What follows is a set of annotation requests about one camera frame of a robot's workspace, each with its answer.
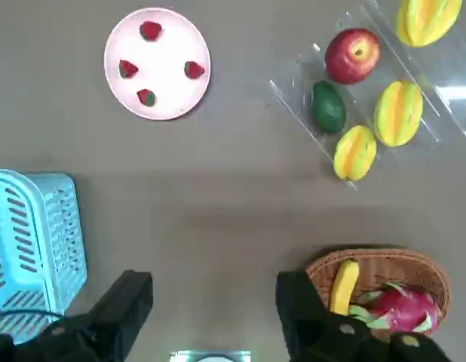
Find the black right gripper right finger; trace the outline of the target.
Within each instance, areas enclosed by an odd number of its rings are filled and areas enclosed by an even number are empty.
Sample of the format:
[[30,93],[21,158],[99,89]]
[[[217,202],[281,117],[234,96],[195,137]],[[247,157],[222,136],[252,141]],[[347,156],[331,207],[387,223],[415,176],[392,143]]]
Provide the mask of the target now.
[[304,271],[278,274],[275,301],[291,361],[450,362],[425,335],[395,333],[383,342],[365,323],[328,311]]

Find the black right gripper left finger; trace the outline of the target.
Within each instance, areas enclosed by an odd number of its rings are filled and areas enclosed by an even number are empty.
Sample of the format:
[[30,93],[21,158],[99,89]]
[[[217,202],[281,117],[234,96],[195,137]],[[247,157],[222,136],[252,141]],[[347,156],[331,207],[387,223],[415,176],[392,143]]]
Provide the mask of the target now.
[[85,314],[65,316],[30,308],[0,311],[0,318],[54,319],[37,336],[19,345],[10,333],[0,333],[0,361],[124,361],[152,306],[152,274],[126,270]]

